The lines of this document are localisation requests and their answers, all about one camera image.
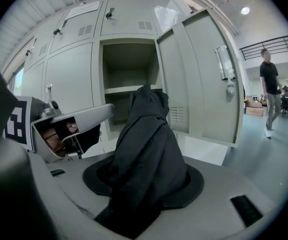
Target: locker handle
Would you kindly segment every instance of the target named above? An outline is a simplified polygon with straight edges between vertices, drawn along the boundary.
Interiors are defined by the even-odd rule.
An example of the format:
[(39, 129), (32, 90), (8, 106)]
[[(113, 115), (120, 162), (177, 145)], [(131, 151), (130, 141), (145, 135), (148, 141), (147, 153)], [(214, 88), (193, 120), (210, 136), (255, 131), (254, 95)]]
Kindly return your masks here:
[(26, 56), (28, 56), (29, 53), (31, 53), (31, 52), (33, 51), (33, 48), (35, 48), (36, 41), (37, 41), (37, 38), (35, 38), (35, 40), (34, 40), (34, 42), (33, 42), (33, 45), (32, 45), (32, 47), (30, 48), (30, 50), (27, 50), (27, 51), (26, 51)]
[(218, 67), (221, 73), (222, 80), (226, 80), (229, 77), (234, 79), (235, 78), (234, 68), (231, 61), (231, 57), (227, 50), (227, 46), (226, 45), (220, 46), (216, 48), (214, 51), (218, 59)]
[(62, 24), (61, 28), (58, 28), (58, 29), (56, 29), (56, 30), (54, 31), (53, 34), (54, 34), (55, 36), (56, 36), (58, 33), (62, 34), (61, 31), (64, 29), (67, 21), (68, 21), (68, 20), (65, 20), (64, 23)]
[(52, 101), (52, 84), (46, 86), (46, 90), (48, 93), (48, 101)]

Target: ceiling light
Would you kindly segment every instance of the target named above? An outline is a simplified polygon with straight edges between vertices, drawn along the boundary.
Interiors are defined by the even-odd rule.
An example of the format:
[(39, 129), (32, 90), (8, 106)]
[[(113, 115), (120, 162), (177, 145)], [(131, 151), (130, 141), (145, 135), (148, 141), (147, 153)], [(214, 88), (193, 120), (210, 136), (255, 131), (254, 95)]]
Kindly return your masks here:
[(240, 11), (240, 13), (243, 14), (243, 15), (246, 15), (246, 14), (249, 13), (249, 11), (250, 11), (250, 9), (249, 9), (248, 7), (244, 7), (244, 8)]

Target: black t-shirt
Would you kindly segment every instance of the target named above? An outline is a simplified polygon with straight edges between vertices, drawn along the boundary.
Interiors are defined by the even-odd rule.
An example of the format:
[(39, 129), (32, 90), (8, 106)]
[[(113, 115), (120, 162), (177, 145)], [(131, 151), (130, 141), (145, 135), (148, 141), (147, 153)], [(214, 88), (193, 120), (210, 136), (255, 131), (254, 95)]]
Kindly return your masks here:
[(259, 76), (265, 80), (266, 91), (268, 94), (277, 95), (277, 69), (273, 63), (264, 62), (259, 67)]

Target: metal railing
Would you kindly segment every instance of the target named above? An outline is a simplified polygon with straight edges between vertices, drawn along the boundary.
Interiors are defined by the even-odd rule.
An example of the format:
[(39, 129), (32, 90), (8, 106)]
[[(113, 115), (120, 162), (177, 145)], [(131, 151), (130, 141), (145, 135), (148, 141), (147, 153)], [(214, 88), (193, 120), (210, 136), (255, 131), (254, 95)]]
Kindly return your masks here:
[(261, 57), (260, 51), (265, 48), (271, 54), (288, 52), (288, 35), (258, 42), (241, 48), (244, 60)]

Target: man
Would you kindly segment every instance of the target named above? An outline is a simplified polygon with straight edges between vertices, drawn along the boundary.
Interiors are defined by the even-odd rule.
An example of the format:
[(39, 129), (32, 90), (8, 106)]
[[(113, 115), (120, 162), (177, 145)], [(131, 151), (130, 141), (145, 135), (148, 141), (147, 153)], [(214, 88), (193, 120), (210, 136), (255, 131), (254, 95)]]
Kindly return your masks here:
[(280, 112), (280, 96), (277, 86), (279, 86), (282, 94), (284, 91), (277, 78), (277, 69), (275, 65), (270, 62), (270, 53), (266, 49), (262, 49), (260, 54), (263, 57), (263, 63), (259, 67), (259, 76), (264, 92), (263, 97), (267, 99), (268, 105), (265, 135), (270, 139), (272, 123)]

